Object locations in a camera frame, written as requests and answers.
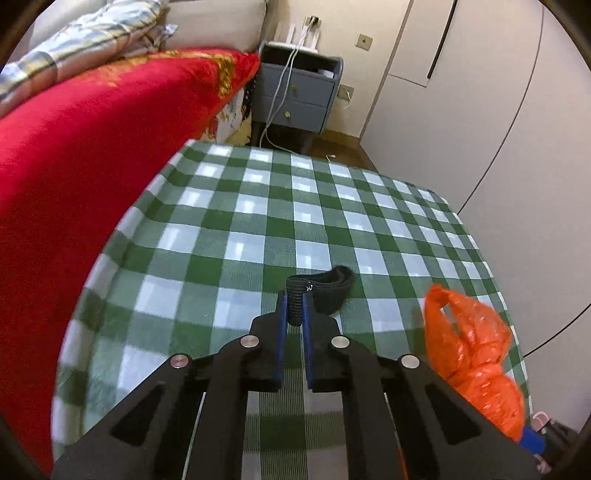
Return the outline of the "black elastic band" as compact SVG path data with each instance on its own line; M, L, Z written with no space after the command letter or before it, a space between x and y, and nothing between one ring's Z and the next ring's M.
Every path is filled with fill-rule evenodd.
M304 317L304 294L311 292L315 310L325 315L338 312L349 298L356 274L338 265L318 274L301 274L287 278L287 322L300 327Z

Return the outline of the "orange plastic bag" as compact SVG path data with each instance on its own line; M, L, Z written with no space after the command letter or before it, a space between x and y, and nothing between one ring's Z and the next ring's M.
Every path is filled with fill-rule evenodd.
M425 297L423 317L432 369L503 434L520 441L525 398L503 369L509 326L490 306L438 284Z

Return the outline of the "green white checkered tablecloth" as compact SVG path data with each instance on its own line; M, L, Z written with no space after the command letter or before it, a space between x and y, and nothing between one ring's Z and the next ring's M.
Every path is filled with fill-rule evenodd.
M315 310L314 387L287 278L349 267ZM432 369L438 284L509 326L504 372L529 393L488 263L448 202L414 185L270 150L188 142L127 210L89 273L52 406L56 479L535 479L536 462Z

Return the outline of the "grey bedside cabinet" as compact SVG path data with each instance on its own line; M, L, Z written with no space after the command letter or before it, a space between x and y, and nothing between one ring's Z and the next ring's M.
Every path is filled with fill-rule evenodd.
M252 120L320 134L337 97L344 60L264 42L252 100Z

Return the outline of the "red floral bed blanket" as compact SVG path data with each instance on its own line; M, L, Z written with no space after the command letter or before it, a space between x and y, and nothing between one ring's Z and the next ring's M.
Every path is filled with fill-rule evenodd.
M67 324L121 216L259 69L184 49L121 59L37 94L1 122L1 416L35 471Z

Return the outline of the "white router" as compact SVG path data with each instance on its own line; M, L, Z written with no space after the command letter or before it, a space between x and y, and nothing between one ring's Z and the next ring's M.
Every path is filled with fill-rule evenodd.
M280 48L318 53L321 26L322 20L318 16L305 17L301 26L290 23L290 25L284 27L283 23L279 22L269 43Z

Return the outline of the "beige upholstered headboard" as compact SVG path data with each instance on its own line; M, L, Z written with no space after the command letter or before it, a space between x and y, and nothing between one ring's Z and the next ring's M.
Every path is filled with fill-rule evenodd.
M102 0L56 0L28 28L10 59L19 59L62 27L79 17L93 13L108 3ZM165 24L177 26L164 42L166 50L193 47L219 47L253 51L269 32L276 2L242 1L171 1L163 17Z

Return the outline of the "blue plaid folded quilt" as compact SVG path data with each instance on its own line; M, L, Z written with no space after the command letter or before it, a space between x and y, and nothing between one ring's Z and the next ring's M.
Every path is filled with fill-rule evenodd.
M69 22L1 71L1 115L43 90L120 56L157 26L166 1L114 1Z

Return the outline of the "wall power socket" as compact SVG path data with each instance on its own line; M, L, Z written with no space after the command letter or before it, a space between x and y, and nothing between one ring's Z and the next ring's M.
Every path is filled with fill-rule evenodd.
M351 102L353 100L353 87L345 84L339 85L337 97L343 101Z

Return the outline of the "wall light switch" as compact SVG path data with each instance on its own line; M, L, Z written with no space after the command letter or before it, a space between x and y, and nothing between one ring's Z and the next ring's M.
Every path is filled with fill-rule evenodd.
M372 47L373 38L371 36L365 34L359 34L358 38L356 38L356 48L360 48L365 51L369 51L370 47Z

